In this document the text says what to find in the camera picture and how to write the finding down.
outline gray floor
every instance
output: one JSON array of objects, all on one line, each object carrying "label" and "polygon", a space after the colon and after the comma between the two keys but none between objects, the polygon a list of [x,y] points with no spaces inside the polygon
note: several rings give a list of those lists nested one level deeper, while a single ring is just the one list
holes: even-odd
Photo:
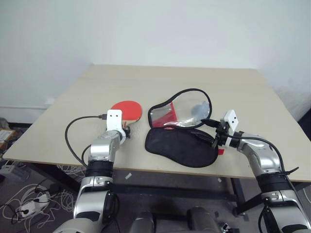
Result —
[{"label": "gray floor", "polygon": [[[25,183],[11,182],[5,179],[0,183],[0,203],[5,203],[10,199],[18,190],[30,183],[38,183],[44,179],[36,172],[30,171],[31,176]],[[206,177],[206,176],[192,176],[192,175],[180,175],[180,174],[167,174],[167,173],[152,173],[152,172],[138,172],[131,171],[132,176],[126,180],[125,176],[129,171],[116,170],[114,172],[115,183],[127,183],[127,184],[147,184],[155,186],[167,186],[167,187],[184,187],[184,188],[199,188],[207,190],[229,190],[232,192],[230,180],[228,178],[221,178],[221,182],[218,181],[218,177]],[[259,188],[255,180],[242,179],[241,180],[245,198],[249,199],[259,193]],[[307,194],[310,196],[311,189],[308,187]],[[302,192],[301,198],[305,204],[305,208],[310,216],[311,206],[306,201]],[[221,200],[198,200],[198,199],[182,199],[182,198],[167,198],[147,195],[119,195],[121,208],[118,215],[118,223],[121,233],[127,233],[135,218],[135,215],[144,210],[151,210],[158,213],[170,213],[185,215],[186,211],[194,206],[201,206],[210,211],[218,222],[227,222],[231,227],[239,228],[241,233],[255,233],[258,231],[257,221],[262,206],[258,206],[247,212],[247,217],[235,218],[232,214],[232,208],[234,203],[221,201]],[[53,232],[64,221],[71,218],[71,213],[67,213],[63,210],[55,213],[56,221],[47,223],[41,229],[37,229],[36,226],[31,228],[32,233],[50,233]],[[10,221],[2,218],[0,215],[1,232],[16,233],[23,230],[23,225],[16,224],[11,225]],[[169,230],[187,230],[187,224],[185,222],[178,221],[157,221],[157,232],[165,232]],[[105,233],[116,233],[115,225],[109,226]]]}]

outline table leg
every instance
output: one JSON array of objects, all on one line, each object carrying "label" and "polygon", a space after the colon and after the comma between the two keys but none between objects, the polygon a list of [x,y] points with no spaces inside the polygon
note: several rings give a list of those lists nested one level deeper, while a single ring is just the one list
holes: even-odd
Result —
[{"label": "table leg", "polygon": [[38,163],[26,163],[26,165],[62,188],[76,194],[79,192],[80,184],[57,166]]},{"label": "table leg", "polygon": [[238,178],[230,178],[230,179],[233,187],[233,192],[237,196],[237,205],[239,206],[245,202],[242,185],[240,179]]},{"label": "table leg", "polygon": [[234,215],[241,215],[245,211],[250,210],[250,209],[254,208],[255,206],[258,206],[261,203],[262,203],[261,193],[259,193],[258,195],[254,196],[250,200],[248,200],[242,204],[238,204],[238,206],[233,210],[233,213],[234,213]]}]

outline wire bundle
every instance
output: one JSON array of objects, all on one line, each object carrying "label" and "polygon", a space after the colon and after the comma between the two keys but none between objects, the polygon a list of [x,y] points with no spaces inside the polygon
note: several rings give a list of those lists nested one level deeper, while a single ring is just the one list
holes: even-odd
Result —
[{"label": "wire bundle", "polygon": [[82,166],[62,166],[57,165],[59,169],[61,169],[64,173],[67,175],[70,175],[72,178],[76,179],[78,182],[80,182],[84,177],[84,172],[86,171],[85,167]]},{"label": "wire bundle", "polygon": [[[24,191],[24,194],[22,195],[22,197],[20,199],[17,198],[17,196],[19,194],[22,193],[22,191]],[[21,190],[19,190],[13,197],[11,197],[5,204],[0,205],[0,211],[2,210],[2,216],[5,219],[10,219],[12,224],[15,223],[24,223],[24,228],[25,231],[27,233],[30,233],[30,228],[37,224],[37,228],[42,228],[47,222],[52,222],[55,220],[55,216],[54,216],[54,211],[63,209],[67,212],[72,212],[73,208],[74,208],[74,204],[75,204],[75,200],[74,200],[74,196],[72,193],[63,190],[60,193],[56,193],[52,196],[50,196],[49,198],[49,205],[43,207],[40,211],[37,211],[27,217],[22,218],[22,216],[20,215],[21,212],[23,212],[20,208],[21,206],[27,204],[28,202],[38,199],[40,196],[42,196],[43,194],[47,194],[49,196],[48,193],[48,189],[44,186],[41,186],[40,183],[39,184],[29,184],[25,187],[23,187]],[[9,208],[11,210],[11,212],[13,212],[13,216],[8,216],[5,214],[5,210]],[[31,224],[32,219],[36,216],[36,215],[43,215],[43,217],[35,222],[34,224]]]}]

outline black cable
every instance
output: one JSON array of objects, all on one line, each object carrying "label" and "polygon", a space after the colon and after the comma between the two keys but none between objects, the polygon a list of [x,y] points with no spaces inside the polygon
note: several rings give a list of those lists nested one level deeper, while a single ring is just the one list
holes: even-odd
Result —
[{"label": "black cable", "polygon": [[115,219],[114,222],[115,222],[115,224],[116,224],[118,233],[121,233],[121,232],[120,232],[119,224],[118,224],[118,222],[117,222],[117,219]]},{"label": "black cable", "polygon": [[15,213],[14,213],[13,216],[11,217],[11,224],[12,224],[12,225],[18,223],[18,213],[24,213],[24,214],[26,214],[26,211],[25,211],[25,210],[17,210],[17,211],[15,211]]},{"label": "black cable", "polygon": [[66,129],[65,129],[65,141],[66,141],[66,144],[67,144],[67,146],[68,146],[70,152],[72,153],[72,155],[73,155],[83,166],[87,167],[87,165],[85,164],[85,162],[82,161],[82,160],[77,156],[77,154],[73,151],[73,149],[72,149],[72,147],[71,147],[71,145],[70,145],[70,143],[69,143],[69,140],[68,140],[68,130],[69,130],[69,127],[70,127],[74,122],[76,122],[76,121],[78,121],[78,120],[80,120],[80,119],[85,119],[85,118],[102,118],[102,117],[101,117],[101,116],[82,116],[82,117],[78,117],[78,118],[72,120],[72,121],[68,124],[68,126],[66,127]]},{"label": "black cable", "polygon": [[36,202],[36,203],[48,203],[48,202],[51,202],[51,199],[52,199],[53,197],[50,197],[50,199],[48,200],[48,201],[36,201],[36,199],[38,199],[38,198],[36,198],[36,199],[34,199],[33,201],[34,202]]},{"label": "black cable", "polygon": [[259,228],[259,232],[262,233],[262,229],[261,229],[261,219],[262,219],[262,216],[263,216],[263,211],[265,210],[266,206],[263,207],[260,215],[259,215],[259,218],[258,218],[258,228]]},{"label": "black cable", "polygon": [[12,205],[10,205],[10,204],[2,204],[2,205],[0,205],[0,208],[3,207],[3,206],[8,206],[12,210],[12,212],[15,213],[15,209],[14,209],[14,207]]},{"label": "black cable", "polygon": [[300,199],[300,197],[299,197],[299,195],[298,195],[298,193],[297,193],[297,190],[295,189],[294,185],[292,184],[290,178],[288,178],[287,175],[285,175],[285,178],[287,179],[288,183],[290,184],[292,190],[295,192],[295,194],[296,194],[296,196],[297,196],[297,198],[298,198],[298,201],[301,203],[302,209],[303,209],[304,212],[306,213],[306,209],[305,209],[304,205],[302,204],[302,201],[301,201],[301,199]]},{"label": "black cable", "polygon": [[88,145],[88,146],[83,150],[83,152],[82,152],[81,159],[82,159],[83,162],[84,162],[84,154],[85,154],[86,150],[87,150],[88,148],[90,148],[90,147],[91,147],[91,144]]},{"label": "black cable", "polygon": [[281,170],[282,170],[282,172],[285,173],[285,168],[284,168],[284,163],[283,163],[282,155],[281,155],[280,151],[276,148],[276,146],[273,143],[269,142],[266,139],[260,138],[260,137],[240,137],[240,136],[232,136],[232,135],[228,135],[228,134],[226,134],[226,136],[234,138],[234,139],[257,140],[257,141],[261,141],[261,142],[265,142],[265,143],[269,144],[275,150],[275,152],[276,152],[276,154],[278,156],[278,159],[280,160]]},{"label": "black cable", "polygon": [[115,203],[115,205],[114,205],[114,209],[115,209],[115,210],[114,210],[113,217],[112,217],[111,221],[108,222],[108,223],[102,228],[102,231],[101,231],[101,232],[104,232],[104,230],[105,230],[107,227],[109,227],[113,222],[115,222],[117,231],[118,231],[118,233],[120,233],[119,224],[118,224],[118,222],[117,222],[117,215],[118,215],[119,210],[120,210],[120,200],[119,200],[119,197],[117,196],[117,194],[115,194],[115,195],[116,195],[116,203]]},{"label": "black cable", "polygon": [[43,182],[45,182],[47,180],[47,178],[45,178],[44,180],[40,181],[39,183],[37,183],[36,187],[35,187],[35,193],[39,193],[39,192],[47,192],[48,189],[46,190],[41,190],[41,191],[38,191],[37,188],[39,187],[39,185],[41,185]]}]

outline white wall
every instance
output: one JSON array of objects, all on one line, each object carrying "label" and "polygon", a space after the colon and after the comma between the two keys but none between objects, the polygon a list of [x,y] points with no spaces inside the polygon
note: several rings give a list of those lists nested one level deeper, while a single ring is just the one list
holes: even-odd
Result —
[{"label": "white wall", "polygon": [[[311,107],[309,0],[0,0],[0,106],[44,107],[90,63],[259,70]],[[33,122],[42,110],[0,108]]]}]

